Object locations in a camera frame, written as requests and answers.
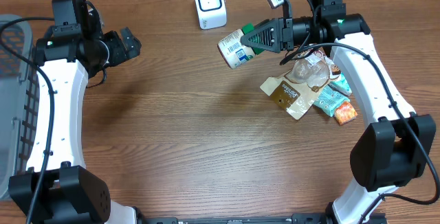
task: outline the bottle label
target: bottle label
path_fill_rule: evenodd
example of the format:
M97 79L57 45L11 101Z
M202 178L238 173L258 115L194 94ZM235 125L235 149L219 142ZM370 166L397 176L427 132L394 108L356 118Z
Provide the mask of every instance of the bottle label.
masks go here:
M243 35L241 29L238 29L220 40L217 45L221 55L231 69L236 69L255 57L254 50L251 47L241 44L240 38Z

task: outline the small white device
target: small white device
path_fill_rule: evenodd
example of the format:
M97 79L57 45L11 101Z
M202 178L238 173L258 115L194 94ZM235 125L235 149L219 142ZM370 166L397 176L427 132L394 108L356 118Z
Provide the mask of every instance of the small white device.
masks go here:
M195 5L201 29L226 25L225 0L195 0Z

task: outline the wooden table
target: wooden table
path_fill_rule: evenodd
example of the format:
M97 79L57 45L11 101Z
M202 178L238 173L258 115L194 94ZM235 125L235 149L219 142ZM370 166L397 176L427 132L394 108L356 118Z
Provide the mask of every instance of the wooden table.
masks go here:
M265 52L231 70L217 50L235 29L281 10L266 0L226 0L228 24L201 31L194 0L90 1L106 31L128 26L142 42L141 56L110 69L105 85L85 94L84 158L113 200L147 217L276 216L321 212L342 194L352 178L350 151L364 131L362 114L339 126L312 107L295 121L259 89L291 67L278 65L281 54ZM359 12L370 25L401 94L440 124L439 0L344 1L348 13ZM305 0L291 2L295 16L310 15ZM51 0L0 0L0 9L52 16ZM48 25L31 22L34 38ZM440 169L440 136L430 156ZM433 191L426 170L397 192L428 199ZM390 223L440 218L439 204L396 199L378 211ZM0 223L24 223L23 214L12 202L0 203Z

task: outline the snack wrapper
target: snack wrapper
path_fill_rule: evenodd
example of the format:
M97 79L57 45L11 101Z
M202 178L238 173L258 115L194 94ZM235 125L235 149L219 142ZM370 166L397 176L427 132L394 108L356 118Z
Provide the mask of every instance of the snack wrapper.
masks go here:
M278 106L299 120L312 106L322 90L339 78L340 71L322 52L296 60L292 70L279 77L269 77L261 86Z
M327 115L333 117L335 110L341 106L343 102L350 102L346 96L338 91L334 91L331 87L325 86L321 95L314 102L314 105L321 108Z
M329 86L335 90L338 90L339 92L343 93L346 96L350 96L352 94L351 88L344 74L341 74L339 80L330 82Z
M358 113L349 102L344 102L335 111L335 118L340 125L354 120Z

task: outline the gray laundry basket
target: gray laundry basket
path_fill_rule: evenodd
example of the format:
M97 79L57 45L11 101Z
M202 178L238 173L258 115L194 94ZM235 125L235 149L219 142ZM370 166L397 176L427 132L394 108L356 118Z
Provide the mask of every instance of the gray laundry basket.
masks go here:
M0 26L20 19L0 15ZM32 31L28 22L7 28L1 35L6 45L30 57ZM34 145L39 105L36 72L0 46L0 200L8 200L9 177L23 174Z

